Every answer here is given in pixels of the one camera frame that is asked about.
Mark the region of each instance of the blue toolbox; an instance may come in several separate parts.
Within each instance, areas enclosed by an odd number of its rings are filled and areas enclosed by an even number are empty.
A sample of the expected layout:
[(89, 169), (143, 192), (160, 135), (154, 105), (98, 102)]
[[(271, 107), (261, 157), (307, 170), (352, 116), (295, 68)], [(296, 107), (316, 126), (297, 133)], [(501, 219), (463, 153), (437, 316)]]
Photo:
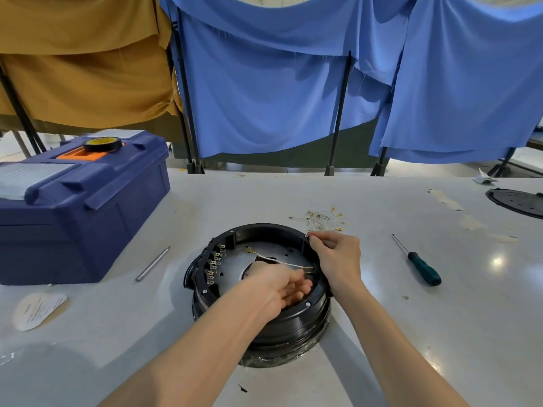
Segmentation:
[(96, 283), (170, 190), (166, 141), (107, 129), (0, 163), (0, 284)]

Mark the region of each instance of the black disc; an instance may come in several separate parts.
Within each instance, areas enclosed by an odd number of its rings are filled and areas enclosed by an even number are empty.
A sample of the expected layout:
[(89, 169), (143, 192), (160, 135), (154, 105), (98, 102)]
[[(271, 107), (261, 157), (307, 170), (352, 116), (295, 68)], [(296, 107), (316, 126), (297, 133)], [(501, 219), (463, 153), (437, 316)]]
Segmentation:
[(119, 137), (97, 137), (85, 141), (83, 148), (88, 152), (111, 152), (117, 151), (123, 146)]
[(312, 348), (328, 326), (328, 281), (304, 233), (276, 224), (251, 224), (228, 230), (211, 240), (189, 266), (185, 287), (194, 290), (192, 311), (196, 320), (244, 278), (251, 263), (259, 260), (282, 260), (306, 267), (306, 277), (313, 281), (309, 294), (266, 324), (240, 361), (246, 367), (274, 367)]
[(543, 193), (492, 188), (486, 192), (486, 196), (494, 203), (517, 213), (543, 218)]

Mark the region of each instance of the silver pen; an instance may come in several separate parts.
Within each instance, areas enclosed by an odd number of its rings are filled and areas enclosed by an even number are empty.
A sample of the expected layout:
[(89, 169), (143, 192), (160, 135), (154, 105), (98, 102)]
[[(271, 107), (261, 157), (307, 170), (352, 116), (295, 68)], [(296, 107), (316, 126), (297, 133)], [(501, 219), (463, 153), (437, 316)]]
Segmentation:
[(156, 266), (156, 263), (158, 263), (160, 261), (160, 259), (162, 257), (164, 257), (166, 255), (166, 253), (168, 252), (168, 250), (170, 249), (171, 246), (168, 246), (163, 252), (161, 252), (159, 254), (159, 256), (157, 258), (155, 258), (153, 260), (153, 262), (151, 264), (149, 264), (145, 270), (143, 270), (139, 276), (136, 277), (136, 281), (139, 283), (141, 280), (143, 280), (143, 278), (147, 275), (148, 272), (150, 272), (154, 266)]

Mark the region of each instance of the table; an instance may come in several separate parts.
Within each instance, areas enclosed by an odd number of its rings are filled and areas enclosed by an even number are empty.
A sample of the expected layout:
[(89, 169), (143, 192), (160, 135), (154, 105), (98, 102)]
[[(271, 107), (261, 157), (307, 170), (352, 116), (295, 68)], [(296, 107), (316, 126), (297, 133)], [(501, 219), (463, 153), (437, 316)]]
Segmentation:
[[(405, 335), (472, 406), (536, 406), (543, 399), (543, 221), (489, 201), (469, 178), (186, 175), (169, 170), (172, 190), (93, 285), (0, 287), (0, 404), (94, 406), (192, 324), (192, 292), (182, 278), (214, 236), (239, 225), (275, 222), (308, 210), (344, 214), (360, 238), (362, 279)], [(499, 185), (541, 191), (537, 179)], [(457, 201), (455, 211), (427, 192)], [(471, 215), (488, 229), (468, 231)], [(390, 234), (438, 269), (428, 287)], [(503, 244), (490, 234), (514, 235)], [(172, 248), (141, 282), (134, 278)], [(11, 314), (35, 291), (62, 292), (67, 309), (28, 332)], [(384, 406), (349, 320), (333, 302), (315, 348), (273, 369), (237, 367), (216, 402), (233, 406)], [(248, 390), (241, 391), (240, 386)]]

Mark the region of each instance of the forearm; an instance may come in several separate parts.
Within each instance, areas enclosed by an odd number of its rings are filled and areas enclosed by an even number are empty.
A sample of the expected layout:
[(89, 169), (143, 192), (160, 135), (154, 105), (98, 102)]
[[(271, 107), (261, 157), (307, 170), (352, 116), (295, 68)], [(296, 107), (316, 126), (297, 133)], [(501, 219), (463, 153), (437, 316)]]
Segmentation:
[(267, 320), (266, 292), (244, 280), (210, 307), (169, 349), (101, 407), (211, 406)]
[(469, 407), (362, 284), (346, 287), (336, 298), (391, 407)]

